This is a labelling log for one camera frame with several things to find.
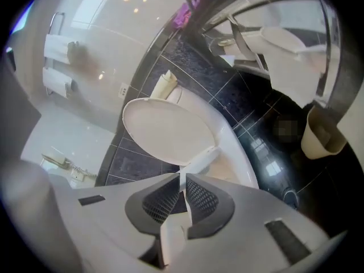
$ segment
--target white towel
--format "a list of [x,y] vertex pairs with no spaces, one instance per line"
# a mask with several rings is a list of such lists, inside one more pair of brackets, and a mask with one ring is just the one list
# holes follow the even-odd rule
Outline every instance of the white towel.
[[71,64],[75,60],[78,41],[61,35],[47,34],[45,37],[44,56]]
[[72,78],[52,68],[43,68],[43,85],[64,98],[68,98]]

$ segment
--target toilet bowl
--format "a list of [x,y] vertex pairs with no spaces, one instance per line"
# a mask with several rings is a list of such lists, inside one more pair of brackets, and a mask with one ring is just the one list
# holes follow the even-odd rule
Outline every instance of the toilet bowl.
[[177,86],[166,100],[137,98],[126,104],[123,122],[133,140],[186,173],[259,188],[253,168],[226,119],[210,104]]

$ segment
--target toilet lid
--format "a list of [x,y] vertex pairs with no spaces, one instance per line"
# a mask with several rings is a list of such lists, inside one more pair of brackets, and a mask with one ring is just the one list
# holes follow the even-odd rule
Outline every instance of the toilet lid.
[[133,140],[152,156],[187,166],[201,152],[215,146],[202,119],[183,107],[155,98],[130,101],[123,122]]

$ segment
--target dark tile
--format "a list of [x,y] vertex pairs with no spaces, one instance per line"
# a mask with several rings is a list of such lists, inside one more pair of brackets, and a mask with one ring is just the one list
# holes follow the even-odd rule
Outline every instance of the dark tile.
[[109,175],[107,177],[106,186],[124,184],[124,183],[130,183],[130,182],[134,182],[134,181],[124,179],[124,178],[120,178],[120,177],[115,177],[113,175]]
[[106,151],[106,155],[104,156],[104,159],[101,163],[100,169],[107,170],[107,171],[110,169],[110,165],[114,159],[114,155],[116,153],[117,148],[118,147],[115,147],[112,145],[109,146],[109,148]]
[[251,137],[244,133],[239,141],[253,167],[259,188],[282,200],[284,192],[292,189],[289,170],[282,157],[257,135]]
[[130,134],[126,130],[124,131],[123,138],[129,139],[129,140],[133,140],[131,138]]
[[246,132],[246,129],[244,129],[244,127],[242,125],[237,125],[234,128],[234,132],[237,135],[237,138],[240,137],[243,133]]
[[160,75],[165,74],[168,70],[171,70],[171,72],[177,77],[178,84],[182,87],[192,91],[206,101],[209,101],[212,98],[212,96],[199,83],[163,57],[160,57],[153,67],[152,72],[149,74],[143,86],[142,92],[150,96]]
[[179,170],[180,167],[177,165],[162,162],[162,174],[175,173],[178,172]]
[[118,148],[110,174],[130,180],[142,180],[162,174],[160,160]]
[[138,98],[149,98],[149,95],[145,95],[142,92],[138,95]]
[[299,107],[294,101],[292,101],[288,96],[283,95],[274,105],[274,109],[281,114],[290,114],[297,117],[303,116],[302,108]]
[[132,151],[132,152],[137,152],[139,154],[146,155],[146,156],[154,158],[152,155],[148,154],[147,152],[145,152],[145,150],[143,150],[141,147],[139,147],[137,145],[137,143],[135,141],[133,141],[133,140],[123,138],[121,140],[121,142],[120,142],[119,147],[124,148],[125,150],[129,150],[129,151]]
[[277,90],[272,90],[269,92],[269,94],[264,99],[264,102],[270,106],[273,106],[276,104],[276,102],[279,100],[279,98],[282,96],[282,93]]
[[260,103],[257,108],[249,114],[242,122],[241,125],[248,130],[255,122],[260,120],[270,109],[264,102]]
[[108,170],[100,169],[97,174],[95,187],[105,186],[108,174],[109,174]]
[[222,88],[216,99],[238,122],[255,109],[256,101],[239,74]]
[[272,91],[270,80],[245,72],[239,73],[257,101],[263,100]]
[[129,101],[138,98],[139,91],[135,90],[134,88],[130,87],[127,90],[125,99],[124,99],[124,105],[126,105]]
[[113,140],[111,141],[111,144],[113,146],[119,146],[121,139],[123,138],[124,131],[125,131],[125,127],[124,127],[124,124],[122,123],[122,125],[119,125],[118,131],[116,132]]
[[225,117],[225,119],[227,120],[227,122],[229,123],[229,125],[231,127],[233,127],[233,126],[235,126],[237,124],[237,121],[231,116],[231,114],[215,98],[213,98],[210,101],[210,104],[214,108],[216,108],[222,114],[222,116]]
[[269,136],[273,133],[274,123],[279,116],[279,113],[274,109],[270,109],[263,117],[260,118],[256,124],[249,128],[249,133],[254,137],[256,134],[258,136]]
[[187,206],[184,194],[183,192],[180,192],[180,196],[175,204],[175,207],[173,207],[171,214],[182,213],[182,212],[187,212]]
[[324,229],[330,237],[347,229],[346,213],[326,170],[300,191],[298,197],[299,211]]
[[187,72],[212,95],[235,74],[232,69],[217,68],[209,64],[183,39],[172,39],[162,55]]

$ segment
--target black mesh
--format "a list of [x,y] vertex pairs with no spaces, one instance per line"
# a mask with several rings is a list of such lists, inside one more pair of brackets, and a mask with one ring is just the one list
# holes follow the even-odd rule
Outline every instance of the black mesh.
[[175,207],[179,192],[180,179],[178,177],[146,196],[142,204],[144,211],[156,222],[162,224]]
[[198,185],[191,179],[186,181],[187,200],[192,212],[192,223],[196,224],[210,216],[218,205],[215,194]]

